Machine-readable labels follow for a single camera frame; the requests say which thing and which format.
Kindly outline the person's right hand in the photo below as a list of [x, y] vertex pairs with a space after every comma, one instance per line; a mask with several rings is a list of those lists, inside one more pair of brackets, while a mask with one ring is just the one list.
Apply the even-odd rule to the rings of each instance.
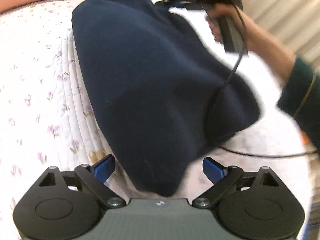
[[206, 21], [217, 42], [224, 43], [220, 29], [221, 24], [217, 22], [217, 20], [222, 17], [230, 18], [236, 28], [244, 33], [244, 27], [241, 22], [242, 18], [246, 27], [247, 49], [249, 51], [255, 51], [257, 49], [260, 33], [259, 27], [242, 10], [230, 4], [217, 3], [212, 9], [207, 11]]

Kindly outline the right forearm green sleeve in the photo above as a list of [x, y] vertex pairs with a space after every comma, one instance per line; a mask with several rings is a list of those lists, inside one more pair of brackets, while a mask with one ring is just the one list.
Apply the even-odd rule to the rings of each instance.
[[247, 25], [248, 49], [284, 84], [277, 106], [293, 117], [319, 150], [319, 74], [255, 23]]

